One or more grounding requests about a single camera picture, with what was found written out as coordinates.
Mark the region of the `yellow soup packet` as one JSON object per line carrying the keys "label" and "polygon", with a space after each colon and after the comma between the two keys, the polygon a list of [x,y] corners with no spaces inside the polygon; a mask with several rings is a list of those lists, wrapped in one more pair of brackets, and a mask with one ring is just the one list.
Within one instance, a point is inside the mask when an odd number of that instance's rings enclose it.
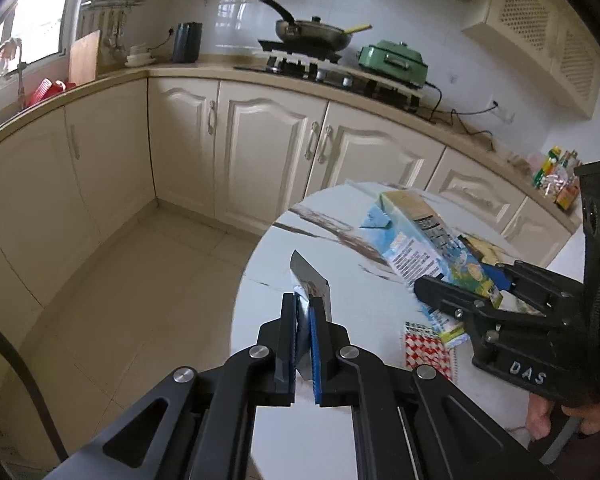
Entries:
{"label": "yellow soup packet", "polygon": [[497,266],[500,263],[511,263],[514,260],[503,248],[484,238],[471,234],[460,234],[458,239],[483,264]]}

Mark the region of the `milk carton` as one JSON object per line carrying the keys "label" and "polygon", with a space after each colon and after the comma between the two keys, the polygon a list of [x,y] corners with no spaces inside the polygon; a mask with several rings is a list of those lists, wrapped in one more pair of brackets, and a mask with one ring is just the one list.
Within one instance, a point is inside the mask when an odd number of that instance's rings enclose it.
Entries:
{"label": "milk carton", "polygon": [[419,193],[405,188],[382,190],[370,182],[355,187],[373,200],[358,232],[403,286],[404,321],[424,324],[449,349],[468,341],[462,322],[417,299],[415,282],[423,276],[436,278],[498,307],[502,294],[486,267]]}

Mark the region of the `red checkered sachet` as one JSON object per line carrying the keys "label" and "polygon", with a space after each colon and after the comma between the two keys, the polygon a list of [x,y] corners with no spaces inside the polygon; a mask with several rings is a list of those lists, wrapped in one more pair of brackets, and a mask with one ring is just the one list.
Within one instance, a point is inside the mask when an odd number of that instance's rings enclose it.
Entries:
{"label": "red checkered sachet", "polygon": [[454,348],[465,342],[465,334],[446,344],[431,327],[406,321],[404,324],[404,364],[410,372],[429,365],[438,373],[457,382],[460,377]]}

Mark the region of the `small yellow silver sachet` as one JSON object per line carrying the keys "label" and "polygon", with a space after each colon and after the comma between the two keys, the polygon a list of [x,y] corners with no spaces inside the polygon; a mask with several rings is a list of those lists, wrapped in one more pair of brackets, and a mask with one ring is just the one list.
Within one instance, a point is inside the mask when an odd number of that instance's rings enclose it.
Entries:
{"label": "small yellow silver sachet", "polygon": [[291,284],[298,304],[296,370],[304,380],[312,378],[310,301],[323,301],[326,318],[332,319],[329,282],[311,266],[298,250],[290,257]]}

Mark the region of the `lower kitchen cabinets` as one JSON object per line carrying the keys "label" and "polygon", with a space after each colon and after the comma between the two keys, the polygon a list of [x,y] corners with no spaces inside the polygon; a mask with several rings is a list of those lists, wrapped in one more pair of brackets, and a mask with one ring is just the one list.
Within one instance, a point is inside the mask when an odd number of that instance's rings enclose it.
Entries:
{"label": "lower kitchen cabinets", "polygon": [[39,304],[153,200],[253,234],[347,180],[440,195],[550,263],[576,232],[486,141],[239,70],[140,70],[0,127],[0,249]]}

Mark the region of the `round white marble table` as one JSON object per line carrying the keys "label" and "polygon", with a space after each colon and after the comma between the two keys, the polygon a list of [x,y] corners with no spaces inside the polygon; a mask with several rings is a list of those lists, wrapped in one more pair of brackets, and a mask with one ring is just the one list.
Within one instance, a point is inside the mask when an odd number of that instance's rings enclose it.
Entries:
{"label": "round white marble table", "polygon": [[[291,256],[298,252],[328,281],[330,319],[347,330],[350,343],[405,370],[405,323],[430,323],[402,278],[373,247],[363,248],[361,226],[385,191],[396,190],[373,182],[340,184],[311,194],[274,220],[239,285],[232,352],[255,344],[260,326],[279,317],[283,292],[292,292]],[[416,193],[454,234],[478,235],[494,243],[504,249],[507,263],[519,257],[498,232],[465,209],[427,192]],[[451,351],[454,384],[523,448],[520,460],[512,457],[506,464],[502,450],[482,462],[486,472],[469,469],[460,478],[558,479],[526,450],[528,392],[473,366],[473,354],[470,342]],[[297,376],[291,408],[258,408],[254,416],[250,454],[262,479],[357,479],[354,453],[351,409],[315,404],[311,367],[308,380]]]}

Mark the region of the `condiment bottles group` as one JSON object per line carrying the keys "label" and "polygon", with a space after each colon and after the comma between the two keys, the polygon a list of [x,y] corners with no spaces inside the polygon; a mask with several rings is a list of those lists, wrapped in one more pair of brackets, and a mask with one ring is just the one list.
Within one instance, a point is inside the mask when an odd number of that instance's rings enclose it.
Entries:
{"label": "condiment bottles group", "polygon": [[580,194],[576,168],[581,165],[577,151],[553,146],[533,177],[533,186],[558,209],[569,212]]}

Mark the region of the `green electric cooker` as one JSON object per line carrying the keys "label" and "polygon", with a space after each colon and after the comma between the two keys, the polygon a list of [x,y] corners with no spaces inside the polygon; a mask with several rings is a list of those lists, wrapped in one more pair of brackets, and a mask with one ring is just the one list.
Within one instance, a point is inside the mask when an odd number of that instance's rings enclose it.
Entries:
{"label": "green electric cooker", "polygon": [[362,47],[358,66],[417,89],[425,85],[428,76],[428,65],[422,55],[405,42],[380,40]]}

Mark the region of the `black gas stove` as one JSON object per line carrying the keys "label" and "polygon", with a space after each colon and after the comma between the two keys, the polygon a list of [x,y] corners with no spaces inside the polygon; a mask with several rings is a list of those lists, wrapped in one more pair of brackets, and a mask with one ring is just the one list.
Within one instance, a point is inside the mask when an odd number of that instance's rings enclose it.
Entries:
{"label": "black gas stove", "polygon": [[419,91],[400,82],[340,65],[340,55],[336,52],[324,49],[295,51],[281,41],[273,40],[259,40],[259,44],[260,49],[254,50],[247,62],[235,65],[235,70],[314,82],[365,96],[409,113],[420,109],[422,94]]}

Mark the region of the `black wok with lid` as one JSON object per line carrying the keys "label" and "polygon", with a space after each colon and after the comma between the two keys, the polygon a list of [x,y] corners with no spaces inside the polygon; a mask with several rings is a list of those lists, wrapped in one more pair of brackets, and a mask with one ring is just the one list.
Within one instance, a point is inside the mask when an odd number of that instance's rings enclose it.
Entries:
{"label": "black wok with lid", "polygon": [[275,0],[259,1],[279,15],[275,24],[275,33],[277,38],[288,46],[313,46],[339,52],[350,44],[355,34],[367,32],[373,28],[372,24],[363,24],[342,29],[323,23],[319,16],[312,16],[309,20],[298,20]]}

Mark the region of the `black kettle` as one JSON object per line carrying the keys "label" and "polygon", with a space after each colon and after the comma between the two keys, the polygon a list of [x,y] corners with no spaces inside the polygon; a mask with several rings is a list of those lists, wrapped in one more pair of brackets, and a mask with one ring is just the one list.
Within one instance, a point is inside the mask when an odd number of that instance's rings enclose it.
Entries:
{"label": "black kettle", "polygon": [[202,24],[184,22],[175,29],[172,61],[174,63],[195,63],[199,58]]}

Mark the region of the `stacked white dishes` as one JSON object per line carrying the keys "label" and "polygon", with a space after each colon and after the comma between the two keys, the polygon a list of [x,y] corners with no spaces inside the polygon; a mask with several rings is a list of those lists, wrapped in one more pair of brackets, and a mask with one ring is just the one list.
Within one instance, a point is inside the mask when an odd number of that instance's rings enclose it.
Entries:
{"label": "stacked white dishes", "polygon": [[126,55],[124,66],[127,68],[137,68],[155,63],[156,59],[151,54],[151,50],[146,44],[134,44],[129,48]]}

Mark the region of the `red dish rack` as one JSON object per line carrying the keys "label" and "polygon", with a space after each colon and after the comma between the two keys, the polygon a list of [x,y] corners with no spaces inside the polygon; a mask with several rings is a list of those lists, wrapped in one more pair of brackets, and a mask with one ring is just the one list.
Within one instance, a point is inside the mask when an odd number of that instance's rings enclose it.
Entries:
{"label": "red dish rack", "polygon": [[64,93],[67,90],[71,90],[76,86],[74,82],[65,82],[62,80],[51,81],[48,78],[44,78],[36,89],[31,93],[30,99],[27,102],[27,107],[33,106],[42,102],[46,99],[50,99],[53,96]]}

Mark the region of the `sink faucet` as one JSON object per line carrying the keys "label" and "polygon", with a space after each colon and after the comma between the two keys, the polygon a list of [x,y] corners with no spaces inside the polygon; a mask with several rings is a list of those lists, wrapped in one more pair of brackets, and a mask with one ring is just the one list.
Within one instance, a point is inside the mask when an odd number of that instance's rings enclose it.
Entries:
{"label": "sink faucet", "polygon": [[22,59],[22,40],[10,37],[0,45],[0,78],[17,75],[17,104],[18,110],[26,108],[26,92],[24,91],[23,72],[27,63]]}

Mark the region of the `wall power outlet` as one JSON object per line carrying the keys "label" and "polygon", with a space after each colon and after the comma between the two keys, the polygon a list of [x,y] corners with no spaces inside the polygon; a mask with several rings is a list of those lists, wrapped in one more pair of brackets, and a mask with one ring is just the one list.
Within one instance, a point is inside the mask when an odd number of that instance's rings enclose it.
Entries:
{"label": "wall power outlet", "polygon": [[501,122],[505,122],[509,125],[514,121],[515,118],[515,113],[512,110],[502,107],[496,101],[492,101],[486,111],[497,117]]}

